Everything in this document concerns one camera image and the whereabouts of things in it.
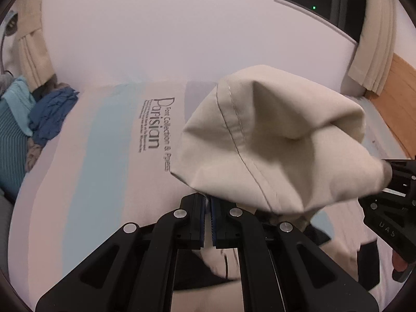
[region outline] black fabric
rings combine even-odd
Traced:
[[[358,282],[367,291],[380,282],[380,256],[377,240],[363,244],[357,252]]]
[[[311,241],[313,241],[317,246],[329,242],[331,238],[323,231],[317,229],[316,227],[309,224],[305,231],[303,232]]]
[[[174,290],[206,288],[230,281],[213,274],[203,260],[191,250],[178,251]]]

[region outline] wooden panel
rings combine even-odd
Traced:
[[[399,141],[407,156],[416,156],[416,70],[396,54],[380,96],[366,97]]]

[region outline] blue cloth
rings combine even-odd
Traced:
[[[26,136],[32,136],[32,130],[28,126],[28,115],[35,106],[36,101],[29,91],[26,79],[23,76],[15,79],[2,98],[9,105],[19,128],[22,129]]]
[[[71,87],[58,89],[41,99],[29,114],[32,139],[44,147],[62,129],[64,119],[78,101],[78,92]]]

